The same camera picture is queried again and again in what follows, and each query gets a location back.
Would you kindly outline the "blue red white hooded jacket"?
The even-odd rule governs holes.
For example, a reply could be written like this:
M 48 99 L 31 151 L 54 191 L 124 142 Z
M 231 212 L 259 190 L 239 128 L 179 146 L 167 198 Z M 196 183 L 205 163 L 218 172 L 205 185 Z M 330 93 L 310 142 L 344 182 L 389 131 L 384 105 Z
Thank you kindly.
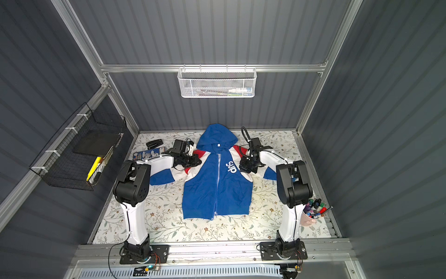
M 161 186 L 184 181 L 184 219 L 247 215 L 252 203 L 253 178 L 239 170 L 247 149 L 237 142 L 238 138 L 228 128 L 211 124 L 193 150 L 201 160 L 199 166 L 163 170 L 151 176 L 150 184 Z

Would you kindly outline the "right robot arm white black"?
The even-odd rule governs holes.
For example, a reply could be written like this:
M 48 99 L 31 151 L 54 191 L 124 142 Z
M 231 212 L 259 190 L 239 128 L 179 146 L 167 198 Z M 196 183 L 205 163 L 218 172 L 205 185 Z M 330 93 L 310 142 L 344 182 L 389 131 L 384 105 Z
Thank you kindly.
M 266 167 L 274 171 L 279 200 L 284 205 L 281 226 L 274 242 L 259 244 L 263 260 L 304 258 L 299 230 L 303 210 L 313 196 L 307 166 L 302 160 L 290 161 L 275 153 L 271 146 L 262 145 L 259 138 L 252 138 L 245 127 L 242 136 L 248 143 L 247 153 L 242 153 L 240 171 L 257 173 Z

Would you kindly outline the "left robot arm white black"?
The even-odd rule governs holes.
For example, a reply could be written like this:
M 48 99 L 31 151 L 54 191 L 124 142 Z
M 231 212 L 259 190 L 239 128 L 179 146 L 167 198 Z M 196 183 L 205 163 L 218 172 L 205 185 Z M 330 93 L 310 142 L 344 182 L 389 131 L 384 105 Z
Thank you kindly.
M 145 228 L 144 200 L 149 194 L 150 180 L 155 174 L 180 165 L 199 166 L 202 161 L 194 154 L 195 144 L 190 139 L 175 140 L 174 146 L 159 156 L 143 160 L 127 160 L 118 172 L 112 192 L 124 211 L 127 223 L 126 243 L 142 246 L 149 242 Z

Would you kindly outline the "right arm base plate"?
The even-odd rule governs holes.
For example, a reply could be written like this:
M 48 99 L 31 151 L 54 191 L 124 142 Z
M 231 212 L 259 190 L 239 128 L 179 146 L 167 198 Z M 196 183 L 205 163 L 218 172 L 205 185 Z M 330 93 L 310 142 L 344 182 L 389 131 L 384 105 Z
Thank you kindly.
M 263 261 L 275 260 L 306 260 L 307 250 L 303 241 L 286 242 L 261 242 L 256 246 Z

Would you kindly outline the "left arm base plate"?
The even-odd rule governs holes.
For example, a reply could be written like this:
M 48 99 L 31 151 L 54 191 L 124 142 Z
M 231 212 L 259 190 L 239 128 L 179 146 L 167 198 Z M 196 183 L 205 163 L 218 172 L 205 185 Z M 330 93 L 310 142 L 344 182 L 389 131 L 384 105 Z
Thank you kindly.
M 120 250 L 120 264 L 164 264 L 169 255 L 169 245 L 132 245 L 125 243 Z

